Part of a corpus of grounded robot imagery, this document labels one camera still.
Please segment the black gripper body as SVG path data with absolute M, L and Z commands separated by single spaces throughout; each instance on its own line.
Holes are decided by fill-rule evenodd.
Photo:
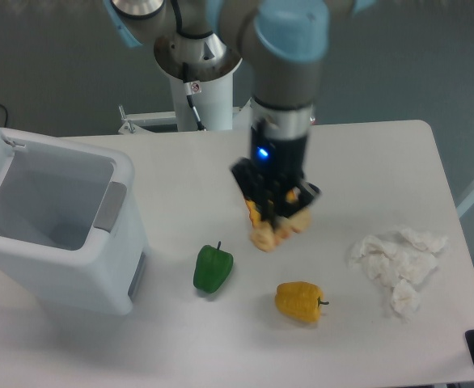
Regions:
M 305 134 L 291 139 L 276 139 L 273 137 L 274 129 L 275 126 L 265 119 L 252 125 L 250 154 L 247 158 L 240 158 L 231 167 L 231 173 L 242 194 L 246 192 L 248 184 L 258 177 L 279 179 L 280 193 L 276 202 L 279 218 L 280 205 L 285 194 L 300 181 L 306 181 L 303 161 L 308 136 Z

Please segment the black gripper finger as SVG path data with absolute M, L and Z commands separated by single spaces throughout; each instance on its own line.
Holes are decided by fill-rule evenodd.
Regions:
M 320 189 L 314 184 L 305 180 L 300 181 L 285 194 L 280 205 L 279 215 L 292 217 L 297 212 L 309 207 L 313 201 L 319 198 L 320 194 Z
M 256 203 L 260 211 L 262 223 L 266 222 L 276 231 L 279 227 L 276 202 L 280 193 L 280 181 L 277 178 L 265 179 L 258 177 L 248 184 L 244 199 L 248 198 Z

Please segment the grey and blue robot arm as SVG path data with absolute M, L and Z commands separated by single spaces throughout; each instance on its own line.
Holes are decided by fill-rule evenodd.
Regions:
M 231 169 L 260 219 L 278 229 L 320 194 L 303 161 L 333 19 L 367 1 L 107 1 L 116 24 L 137 42 L 165 36 L 217 38 L 253 70 L 248 158 Z

